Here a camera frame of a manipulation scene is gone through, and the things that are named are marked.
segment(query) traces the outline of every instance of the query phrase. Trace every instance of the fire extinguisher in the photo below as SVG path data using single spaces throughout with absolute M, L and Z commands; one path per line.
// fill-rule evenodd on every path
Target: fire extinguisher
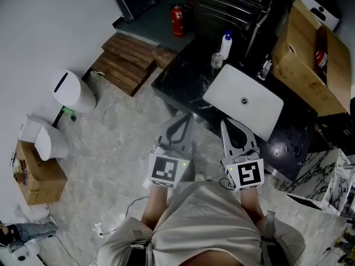
M 182 6 L 175 5 L 170 8 L 171 19 L 173 20 L 174 35 L 178 38 L 184 36 L 184 17 L 182 16 Z

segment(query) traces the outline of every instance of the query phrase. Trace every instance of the white sink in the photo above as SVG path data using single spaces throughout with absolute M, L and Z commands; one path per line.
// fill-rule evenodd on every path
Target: white sink
M 265 141 L 269 140 L 283 107 L 277 95 L 228 64 L 203 98 Z

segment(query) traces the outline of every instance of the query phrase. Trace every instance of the marble countertop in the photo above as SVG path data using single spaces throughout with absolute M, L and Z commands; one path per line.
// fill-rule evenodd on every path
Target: marble countertop
M 220 122 L 226 115 L 202 98 L 220 71 L 210 65 L 211 55 L 218 49 L 218 44 L 196 37 L 152 83 L 152 87 L 156 95 L 165 102 L 183 112 L 191 111 L 206 120 L 206 127 L 220 136 Z M 237 60 L 230 59 L 232 58 L 227 63 L 249 76 L 255 76 L 258 66 L 249 66 L 246 69 Z M 269 141 L 265 142 L 255 136 L 261 149 L 261 157 L 293 181 L 306 158 L 317 113 L 271 74 L 264 82 L 259 82 L 284 101 Z

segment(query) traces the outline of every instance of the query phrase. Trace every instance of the marble floor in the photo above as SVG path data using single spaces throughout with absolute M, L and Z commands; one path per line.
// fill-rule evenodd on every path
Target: marble floor
M 58 237 L 81 266 L 96 260 L 102 244 L 93 231 L 94 223 L 102 221 L 104 232 L 115 229 L 127 206 L 148 194 L 142 187 L 148 152 L 159 124 L 170 118 L 150 87 L 160 73 L 160 69 L 154 71 L 134 98 L 104 78 L 91 76 L 88 84 L 99 99 L 95 110 L 77 115 L 76 122 L 64 115 L 58 124 L 70 145 L 69 156 L 59 161 L 68 182 L 50 211 L 60 228 Z M 221 139 L 203 123 L 195 125 L 193 147 L 196 172 L 213 180 L 224 176 L 219 163 L 224 156 Z M 275 190 L 274 184 L 275 179 L 267 177 L 266 184 L 258 188 L 263 211 L 276 211 L 278 219 L 302 232 L 307 243 L 302 265 L 316 265 L 342 234 L 345 219 L 299 205 Z M 129 214 L 140 217 L 145 202 L 136 202 Z M 41 257 L 49 266 L 76 265 L 56 238 L 39 243 Z M 337 259 L 330 253 L 321 265 L 335 265 Z

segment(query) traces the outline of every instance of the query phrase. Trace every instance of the white bottle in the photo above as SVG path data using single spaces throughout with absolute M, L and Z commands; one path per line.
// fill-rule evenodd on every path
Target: white bottle
M 232 46 L 232 37 L 230 34 L 225 34 L 222 38 L 222 46 L 221 46 L 221 54 L 223 56 L 223 60 L 226 60 L 229 55 L 229 51 Z

